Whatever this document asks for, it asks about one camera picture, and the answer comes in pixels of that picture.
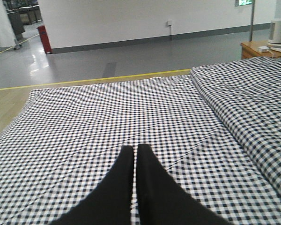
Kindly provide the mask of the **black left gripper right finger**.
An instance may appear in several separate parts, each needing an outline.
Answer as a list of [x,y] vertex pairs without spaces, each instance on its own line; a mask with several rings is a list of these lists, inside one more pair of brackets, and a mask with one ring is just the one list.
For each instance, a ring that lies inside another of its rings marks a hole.
[[136,189],[142,225],[227,225],[186,193],[166,172],[150,145],[137,150]]

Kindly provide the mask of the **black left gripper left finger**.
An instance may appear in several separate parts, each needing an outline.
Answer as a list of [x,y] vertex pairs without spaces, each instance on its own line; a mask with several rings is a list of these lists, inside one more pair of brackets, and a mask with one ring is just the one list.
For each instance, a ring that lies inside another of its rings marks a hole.
[[130,225],[134,154],[123,146],[97,187],[52,225]]

